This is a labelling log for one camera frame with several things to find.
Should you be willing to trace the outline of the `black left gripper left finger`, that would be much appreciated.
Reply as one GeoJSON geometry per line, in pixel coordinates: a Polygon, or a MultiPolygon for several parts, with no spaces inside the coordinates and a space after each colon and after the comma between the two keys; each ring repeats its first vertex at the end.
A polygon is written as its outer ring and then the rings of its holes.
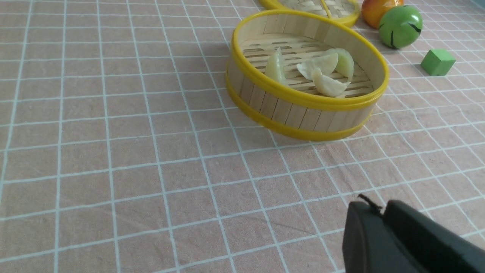
{"type": "Polygon", "coordinates": [[[383,221],[382,207],[364,194],[347,209],[342,243],[347,273],[420,273],[419,264],[383,221]]]}

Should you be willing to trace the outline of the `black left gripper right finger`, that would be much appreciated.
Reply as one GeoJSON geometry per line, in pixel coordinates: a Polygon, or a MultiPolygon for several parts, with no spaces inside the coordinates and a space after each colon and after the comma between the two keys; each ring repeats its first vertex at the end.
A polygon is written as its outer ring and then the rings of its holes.
{"type": "Polygon", "coordinates": [[[385,223],[427,273],[483,273],[484,250],[399,200],[390,200],[385,223]]]}

